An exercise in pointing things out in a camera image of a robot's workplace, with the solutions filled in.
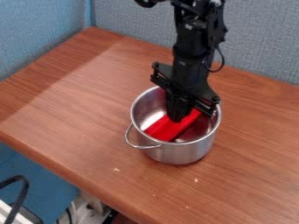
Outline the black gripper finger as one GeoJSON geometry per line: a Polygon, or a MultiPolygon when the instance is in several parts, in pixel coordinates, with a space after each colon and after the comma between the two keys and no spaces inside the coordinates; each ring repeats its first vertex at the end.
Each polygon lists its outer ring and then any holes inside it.
{"type": "Polygon", "coordinates": [[[192,98],[182,98],[180,99],[180,119],[183,119],[186,116],[188,116],[192,112],[195,100],[192,98]]]}
{"type": "Polygon", "coordinates": [[[172,92],[167,92],[166,100],[167,115],[174,122],[179,122],[182,120],[180,97],[172,92]]]}

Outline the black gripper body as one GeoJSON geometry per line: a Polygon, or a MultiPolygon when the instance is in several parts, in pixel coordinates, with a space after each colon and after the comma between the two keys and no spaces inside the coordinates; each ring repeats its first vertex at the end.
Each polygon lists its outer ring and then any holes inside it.
{"type": "Polygon", "coordinates": [[[194,108],[206,116],[212,117],[220,97],[208,84],[210,71],[203,59],[174,57],[172,65],[160,62],[152,64],[151,82],[166,93],[172,92],[182,98],[195,100],[194,108]]]}

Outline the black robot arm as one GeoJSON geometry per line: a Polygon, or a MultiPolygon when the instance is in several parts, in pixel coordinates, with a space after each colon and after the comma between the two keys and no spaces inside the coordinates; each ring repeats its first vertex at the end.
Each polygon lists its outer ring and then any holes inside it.
{"type": "Polygon", "coordinates": [[[180,122],[198,109],[212,116],[220,97],[208,77],[219,69],[211,67],[214,56],[222,54],[228,28],[224,24],[226,0],[135,0],[144,8],[170,2],[174,8],[176,40],[172,64],[152,64],[151,82],[166,91],[166,112],[180,122]]]}

